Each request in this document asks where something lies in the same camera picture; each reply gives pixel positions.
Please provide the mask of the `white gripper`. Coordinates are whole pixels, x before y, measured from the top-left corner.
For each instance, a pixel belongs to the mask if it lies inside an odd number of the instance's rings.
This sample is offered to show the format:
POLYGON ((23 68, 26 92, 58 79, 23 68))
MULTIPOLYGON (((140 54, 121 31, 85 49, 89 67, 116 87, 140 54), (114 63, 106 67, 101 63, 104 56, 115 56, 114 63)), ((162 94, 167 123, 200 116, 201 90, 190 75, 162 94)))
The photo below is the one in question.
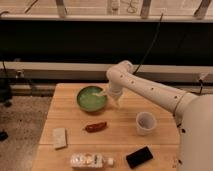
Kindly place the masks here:
POLYGON ((116 107, 119 108, 120 107, 119 98, 123 94, 123 87, 115 84, 114 82, 109 82, 107 86, 107 93, 106 92, 93 93, 93 95, 97 97, 107 97, 107 94, 114 99, 116 107))

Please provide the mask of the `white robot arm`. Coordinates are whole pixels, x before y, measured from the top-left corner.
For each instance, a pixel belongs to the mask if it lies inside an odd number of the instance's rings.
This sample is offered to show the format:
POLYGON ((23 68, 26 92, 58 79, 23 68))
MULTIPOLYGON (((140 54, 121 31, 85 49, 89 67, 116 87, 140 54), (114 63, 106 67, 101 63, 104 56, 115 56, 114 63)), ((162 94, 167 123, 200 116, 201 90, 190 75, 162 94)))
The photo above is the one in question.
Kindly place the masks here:
POLYGON ((111 66, 105 94, 118 100, 127 88, 174 114, 181 124, 177 171, 213 171, 213 94, 198 96, 133 72, 128 60, 111 66))

